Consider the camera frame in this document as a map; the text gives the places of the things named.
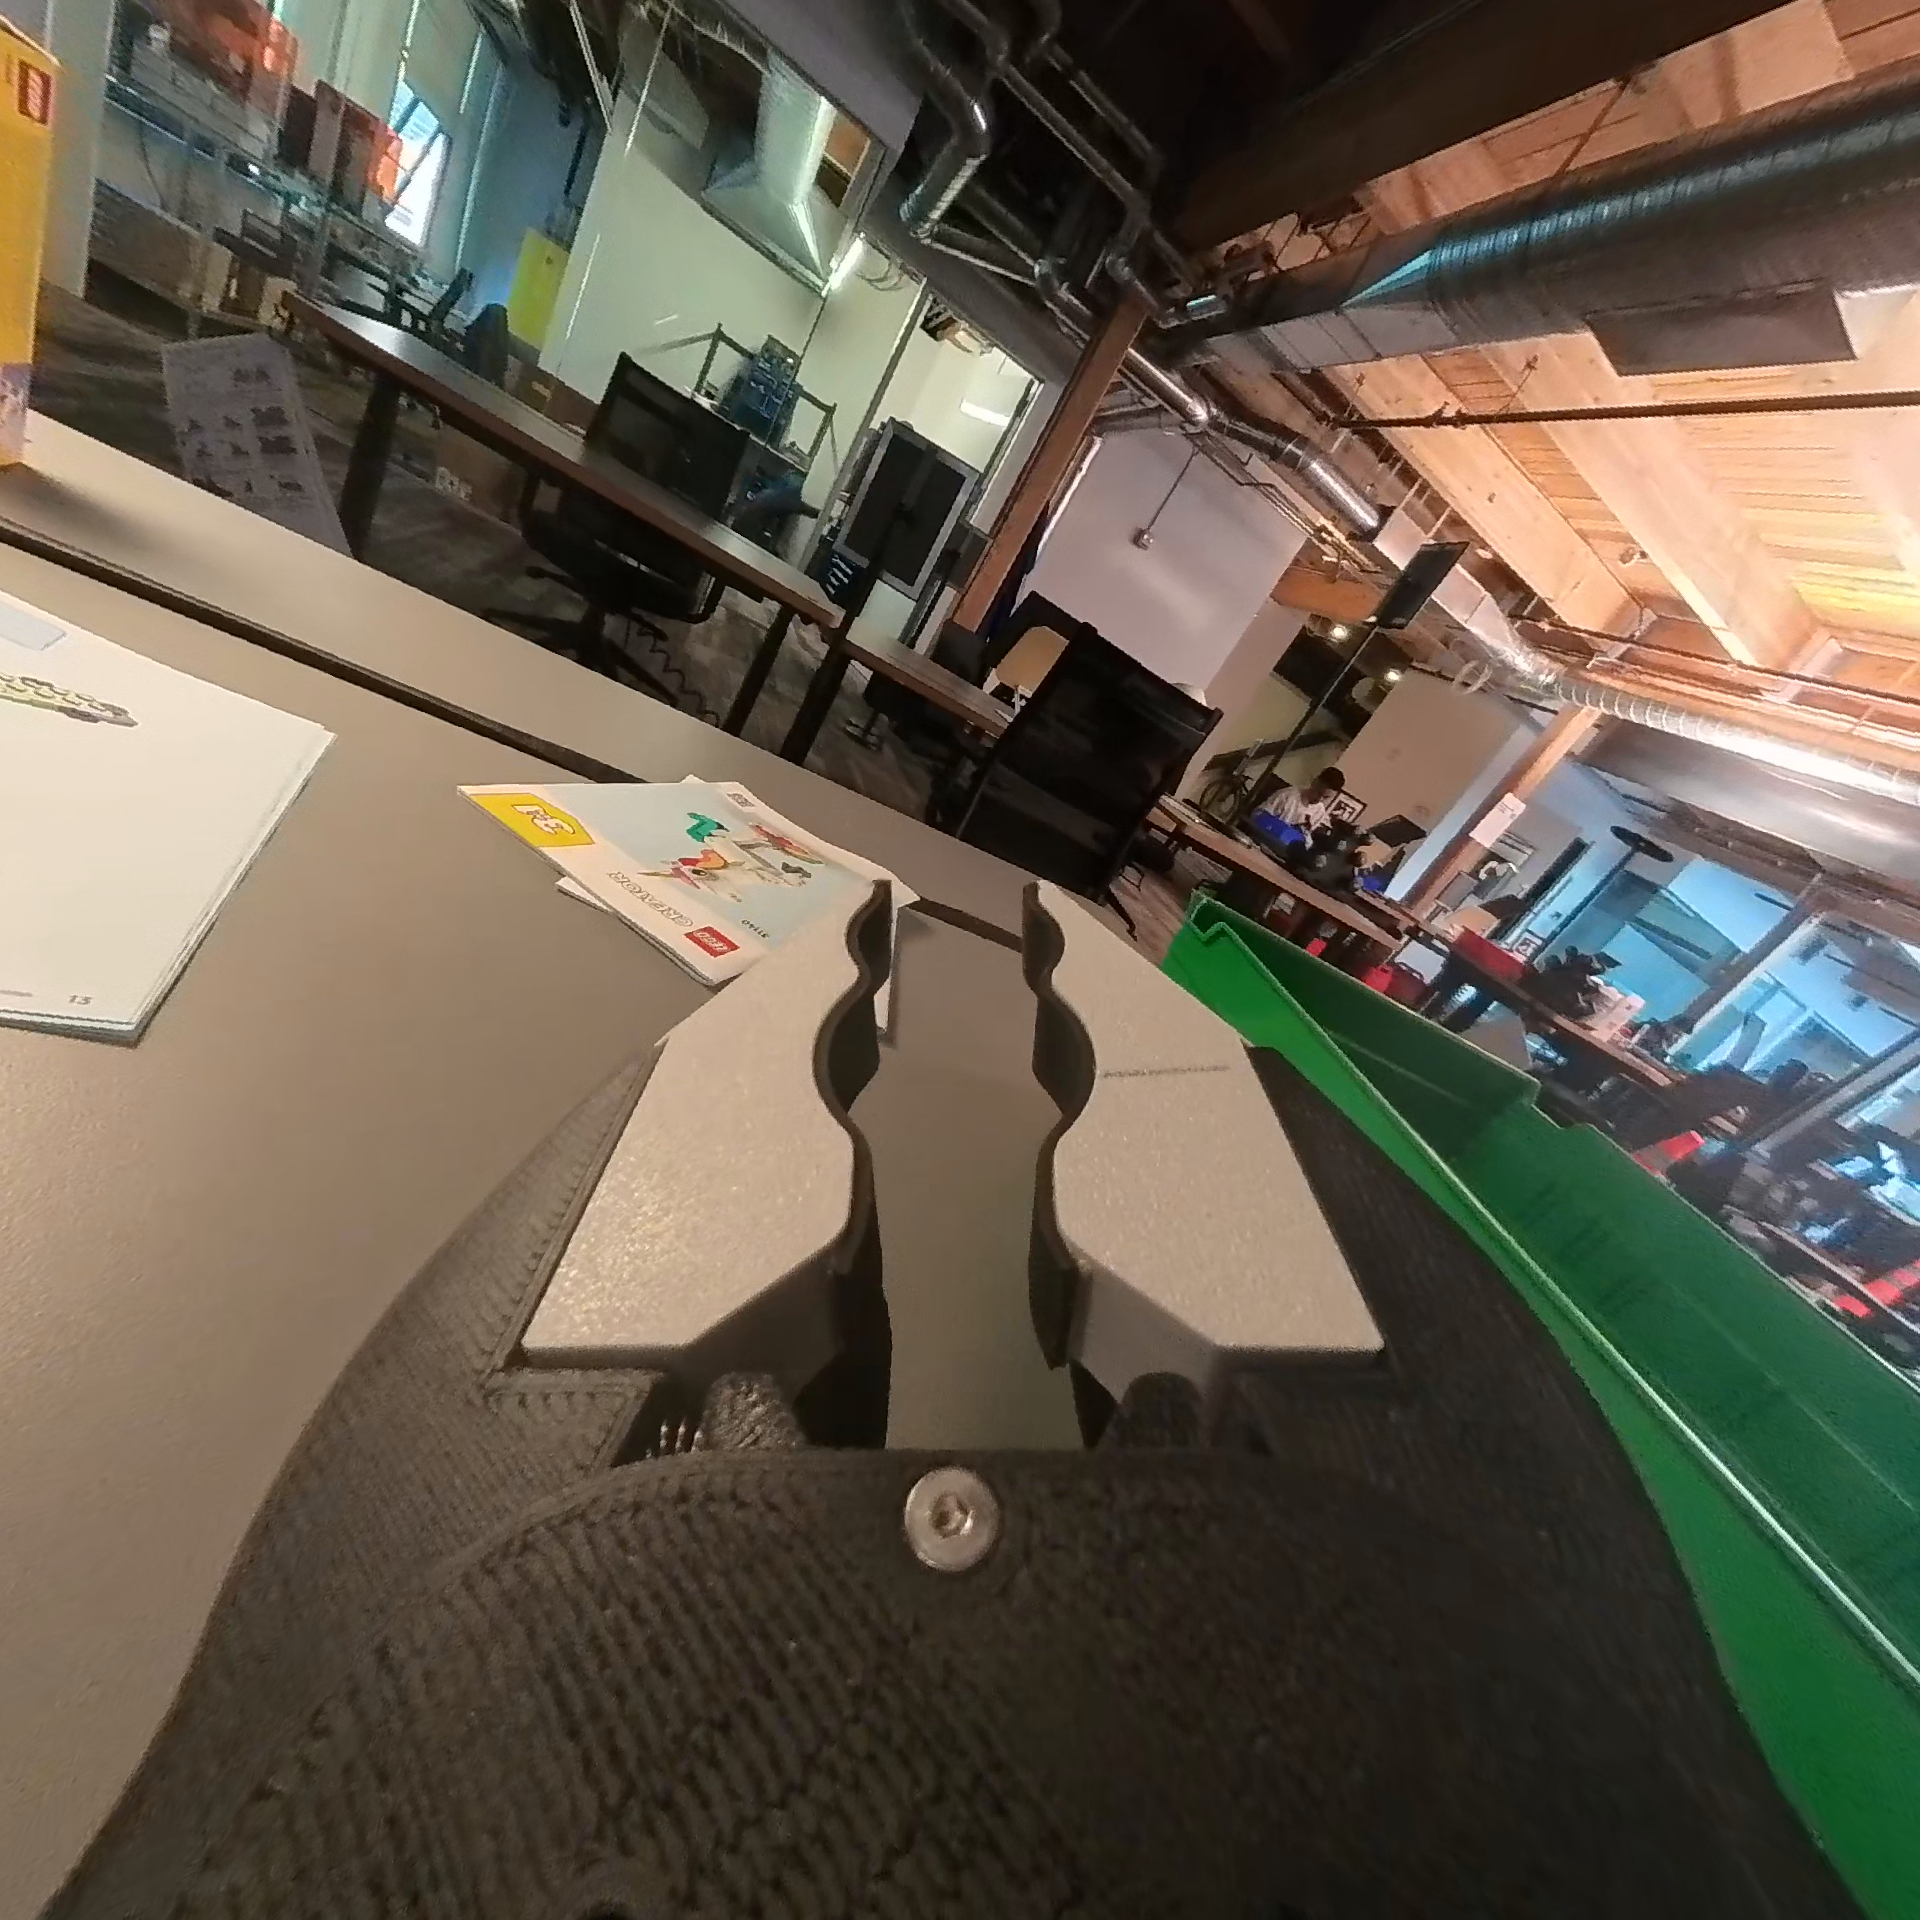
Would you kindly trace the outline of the green plastic bin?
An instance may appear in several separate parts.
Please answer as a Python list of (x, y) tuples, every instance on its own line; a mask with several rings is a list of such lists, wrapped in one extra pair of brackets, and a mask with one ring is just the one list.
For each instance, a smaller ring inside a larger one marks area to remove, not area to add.
[(1211, 895), (1165, 968), (1495, 1260), (1615, 1423), (1777, 1778), (1869, 1916), (1919, 1916), (1917, 1386), (1590, 1126)]

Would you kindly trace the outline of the black mesh chair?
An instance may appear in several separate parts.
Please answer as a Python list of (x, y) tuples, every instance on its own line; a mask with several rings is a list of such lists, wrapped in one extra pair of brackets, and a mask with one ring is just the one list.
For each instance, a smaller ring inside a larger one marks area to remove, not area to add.
[(1117, 882), (1146, 820), (1185, 778), (1222, 709), (1167, 680), (1096, 626), (1030, 592), (998, 637), (995, 668), (1024, 640), (1064, 650), (983, 759), (953, 775), (929, 820), (967, 845), (1120, 913)]

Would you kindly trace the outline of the open white instruction booklet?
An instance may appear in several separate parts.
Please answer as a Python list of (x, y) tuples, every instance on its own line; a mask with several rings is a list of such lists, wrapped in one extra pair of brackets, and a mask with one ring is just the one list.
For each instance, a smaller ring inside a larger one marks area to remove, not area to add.
[(137, 1039), (331, 740), (6, 593), (6, 1025)]

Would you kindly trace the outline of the wooden workbench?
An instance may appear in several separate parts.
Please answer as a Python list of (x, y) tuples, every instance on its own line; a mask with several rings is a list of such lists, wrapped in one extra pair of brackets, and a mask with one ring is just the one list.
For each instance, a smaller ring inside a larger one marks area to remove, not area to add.
[(1310, 951), (1233, 900), (1197, 895), (1167, 968), (1246, 1033), (1288, 996), (1353, 1060), (1410, 1071), (1433, 1053), (1447, 1088), (1456, 1052), (1489, 1039), (1499, 1015), (1521, 1020), (1521, 1066), (1538, 1066), (1536, 1039), (1578, 1093), (1613, 1081), (1679, 1093), (1706, 1074), (1773, 1084), (1787, 1070), (1786, 1093), (1742, 1090), (1736, 1105), (1768, 1126), (1849, 1088), (1827, 1119), (1847, 1138), (1839, 1158), (1890, 1153), (1917, 1182), (1917, 944), (1706, 856), (1661, 887), (1616, 876), (1542, 948), (1521, 951), (1523, 921), (1490, 938), (1408, 936), (1389, 960), (1400, 972), (1447, 953), (1400, 999), (1382, 984), (1385, 960)]

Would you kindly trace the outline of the small yellow-cornered instruction booklet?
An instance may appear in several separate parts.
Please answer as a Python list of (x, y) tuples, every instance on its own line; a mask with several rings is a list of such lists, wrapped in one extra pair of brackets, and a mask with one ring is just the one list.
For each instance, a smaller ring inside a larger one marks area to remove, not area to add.
[(803, 828), (746, 784), (466, 784), (465, 799), (710, 988), (819, 924), (845, 924), (886, 882), (895, 912), (922, 895), (880, 863)]

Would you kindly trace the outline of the black office chair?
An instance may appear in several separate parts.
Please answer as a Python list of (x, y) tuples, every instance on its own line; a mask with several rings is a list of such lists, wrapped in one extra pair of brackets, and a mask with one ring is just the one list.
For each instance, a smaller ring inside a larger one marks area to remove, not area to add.
[[(583, 453), (729, 524), (750, 434), (622, 353), (586, 429)], [(583, 599), (576, 621), (547, 618), (543, 631), (593, 670), (617, 670), (621, 653), (608, 640), (613, 616), (664, 637), (664, 618), (697, 624), (722, 600), (721, 578), (695, 556), (587, 487), (531, 474), (520, 496), (520, 529), (545, 561), (538, 576)]]

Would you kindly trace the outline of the large spiral metal duct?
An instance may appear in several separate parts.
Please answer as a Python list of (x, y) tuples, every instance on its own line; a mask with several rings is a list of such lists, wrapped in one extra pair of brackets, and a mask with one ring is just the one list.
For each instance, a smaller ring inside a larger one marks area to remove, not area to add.
[(1400, 232), (1338, 311), (1495, 344), (1803, 285), (1911, 292), (1917, 196), (1917, 68), (1889, 68)]

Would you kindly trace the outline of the stack of blue crates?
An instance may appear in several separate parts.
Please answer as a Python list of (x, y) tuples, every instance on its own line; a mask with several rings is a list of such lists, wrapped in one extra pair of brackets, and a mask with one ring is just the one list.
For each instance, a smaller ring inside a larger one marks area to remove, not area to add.
[(800, 472), (819, 462), (838, 413), (803, 383), (800, 351), (776, 336), (747, 348), (722, 326), (707, 337), (693, 394)]

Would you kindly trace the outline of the yellow cabinet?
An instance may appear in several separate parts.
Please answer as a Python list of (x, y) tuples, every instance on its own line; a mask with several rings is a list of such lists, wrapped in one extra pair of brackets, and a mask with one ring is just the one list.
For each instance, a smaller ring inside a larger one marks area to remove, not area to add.
[(509, 324), (517, 344), (541, 353), (570, 271), (570, 248), (543, 228), (527, 225), (514, 260)]

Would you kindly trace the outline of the yellow cardboard box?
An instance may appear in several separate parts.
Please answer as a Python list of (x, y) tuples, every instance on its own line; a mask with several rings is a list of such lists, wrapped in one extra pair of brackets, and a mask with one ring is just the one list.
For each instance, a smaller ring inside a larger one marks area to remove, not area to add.
[(25, 460), (61, 63), (3, 21), (3, 466)]

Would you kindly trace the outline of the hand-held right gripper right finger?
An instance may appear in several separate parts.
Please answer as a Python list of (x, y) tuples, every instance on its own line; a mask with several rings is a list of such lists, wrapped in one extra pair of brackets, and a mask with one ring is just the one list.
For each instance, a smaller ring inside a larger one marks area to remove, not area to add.
[(1373, 1361), (1385, 1337), (1241, 1034), (1077, 895), (1024, 888), (1040, 1351), (1082, 1373)]

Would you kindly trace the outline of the printed instruction sheet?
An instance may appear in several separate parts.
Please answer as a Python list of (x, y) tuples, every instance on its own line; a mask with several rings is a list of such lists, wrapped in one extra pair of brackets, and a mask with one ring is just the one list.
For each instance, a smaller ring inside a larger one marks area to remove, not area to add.
[(168, 343), (160, 380), (183, 479), (351, 556), (295, 360), (274, 336)]

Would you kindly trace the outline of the short silver metal duct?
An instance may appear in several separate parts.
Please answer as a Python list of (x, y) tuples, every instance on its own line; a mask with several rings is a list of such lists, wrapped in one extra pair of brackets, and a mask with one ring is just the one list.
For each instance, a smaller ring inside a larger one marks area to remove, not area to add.
[(1096, 409), (1097, 434), (1117, 434), (1123, 428), (1157, 428), (1189, 439), (1235, 442), (1293, 472), (1298, 492), (1352, 536), (1373, 542), (1385, 528), (1383, 509), (1310, 436), (1257, 420), (1222, 389), (1176, 375), (1141, 351), (1128, 351), (1109, 394)]

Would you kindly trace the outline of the black ceiling pipes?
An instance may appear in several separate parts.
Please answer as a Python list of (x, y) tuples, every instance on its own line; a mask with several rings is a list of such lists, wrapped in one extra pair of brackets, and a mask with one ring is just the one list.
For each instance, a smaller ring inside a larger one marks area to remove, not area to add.
[(1219, 274), (1161, 217), (1176, 110), (1155, 94), (1168, 5), (902, 2), (931, 120), (897, 175), (920, 248), (1016, 285), (1066, 329), (1138, 297), (1155, 332), (1219, 320)]

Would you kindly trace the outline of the wooden support post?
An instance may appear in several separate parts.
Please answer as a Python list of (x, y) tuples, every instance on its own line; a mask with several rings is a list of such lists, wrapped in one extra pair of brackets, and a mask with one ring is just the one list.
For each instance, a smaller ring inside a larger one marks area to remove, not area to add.
[(1126, 353), (1135, 348), (1153, 311), (1153, 295), (1123, 292), (1109, 313), (1096, 317), (1064, 394), (1053, 407), (1040, 440), (999, 509), (992, 538), (951, 605), (950, 618), (953, 624), (977, 633), (992, 612), (992, 602), (1089, 440), (1097, 404), (1117, 381)]

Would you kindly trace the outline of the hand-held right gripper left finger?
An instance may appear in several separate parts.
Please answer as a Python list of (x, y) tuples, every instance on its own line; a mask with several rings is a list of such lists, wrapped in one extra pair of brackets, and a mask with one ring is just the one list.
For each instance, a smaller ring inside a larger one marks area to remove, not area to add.
[(799, 929), (661, 1041), (520, 1351), (547, 1369), (821, 1373), (857, 1345), (895, 888)]

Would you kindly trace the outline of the long thin metal duct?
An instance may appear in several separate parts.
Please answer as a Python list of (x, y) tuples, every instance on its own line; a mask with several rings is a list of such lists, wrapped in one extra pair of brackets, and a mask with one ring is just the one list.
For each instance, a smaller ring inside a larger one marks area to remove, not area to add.
[(1917, 696), (1691, 653), (1645, 633), (1479, 616), (1462, 633), (1527, 696), (1695, 740), (1774, 773), (1919, 802)]

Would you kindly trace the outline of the black screen on stand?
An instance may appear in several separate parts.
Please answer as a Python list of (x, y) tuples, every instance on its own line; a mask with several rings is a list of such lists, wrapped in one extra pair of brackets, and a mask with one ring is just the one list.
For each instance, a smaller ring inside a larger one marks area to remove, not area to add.
[(977, 481), (974, 466), (911, 423), (882, 420), (814, 556), (813, 576), (827, 602), (857, 609), (863, 585), (920, 599)]

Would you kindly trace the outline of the long dark table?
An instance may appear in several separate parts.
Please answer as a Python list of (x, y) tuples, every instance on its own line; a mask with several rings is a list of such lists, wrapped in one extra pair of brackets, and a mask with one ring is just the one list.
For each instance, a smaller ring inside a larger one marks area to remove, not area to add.
[(845, 626), (841, 609), (807, 574), (734, 525), (737, 478), (750, 445), (746, 431), (669, 389), (631, 357), (616, 362), (590, 428), (579, 436), (413, 332), (305, 295), (291, 295), (288, 305), (347, 362), (374, 377), (338, 497), (354, 557), (367, 553), (389, 474), (400, 399), (413, 398), (469, 440), (513, 462), (529, 488), (593, 496), (610, 521), (646, 529), (675, 557), (675, 567), (661, 568), (630, 545), (598, 538), (575, 516), (553, 518), (567, 525), (570, 544), (594, 553), (586, 576), (563, 570), (583, 590), (587, 612), (575, 624), (545, 618), (538, 626), (545, 636), (575, 640), (586, 665), (608, 668), (610, 612), (635, 612), (650, 631), (661, 616), (699, 626), (726, 590), (746, 592), (776, 605), (776, 618), (721, 720), (722, 732), (744, 735), (797, 618), (825, 637)]

